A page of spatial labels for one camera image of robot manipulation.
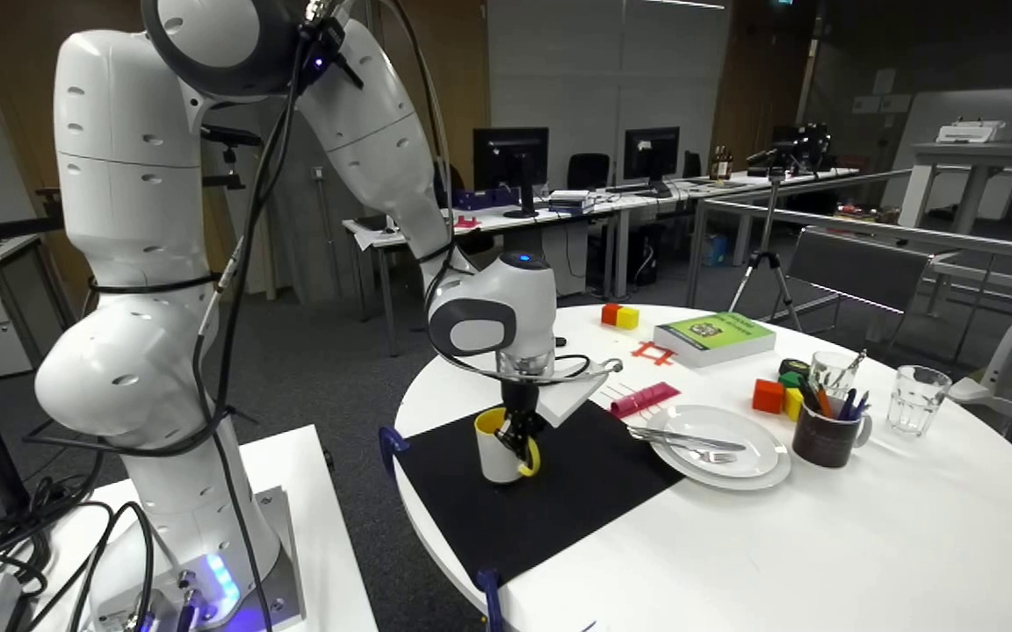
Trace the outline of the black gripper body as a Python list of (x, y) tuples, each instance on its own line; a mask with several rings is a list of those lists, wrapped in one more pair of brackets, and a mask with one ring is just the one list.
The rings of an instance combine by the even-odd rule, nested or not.
[(536, 414), (536, 385), (529, 379), (501, 385), (505, 421), (515, 430), (534, 430), (541, 425)]

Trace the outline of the white robot base table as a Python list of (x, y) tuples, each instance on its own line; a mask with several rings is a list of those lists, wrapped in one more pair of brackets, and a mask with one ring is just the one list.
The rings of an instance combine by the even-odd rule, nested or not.
[(52, 522), (37, 632), (377, 632), (312, 429), (131, 459)]

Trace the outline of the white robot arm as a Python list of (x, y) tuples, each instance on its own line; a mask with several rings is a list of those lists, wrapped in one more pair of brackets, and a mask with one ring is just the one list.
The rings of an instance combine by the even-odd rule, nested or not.
[(434, 205), (434, 162), (406, 91), (351, 0), (139, 0), (136, 30), (61, 41), (52, 130), (65, 240), (96, 310), (35, 371), (48, 416), (120, 449), (177, 559), (179, 598), (225, 622), (282, 554), (232, 425), (199, 385), (214, 329), (202, 251), (202, 118), (274, 98), (339, 183), (393, 216), (430, 291), (430, 341), (488, 354), (513, 405), (550, 374), (556, 279), (529, 255), (471, 265)]

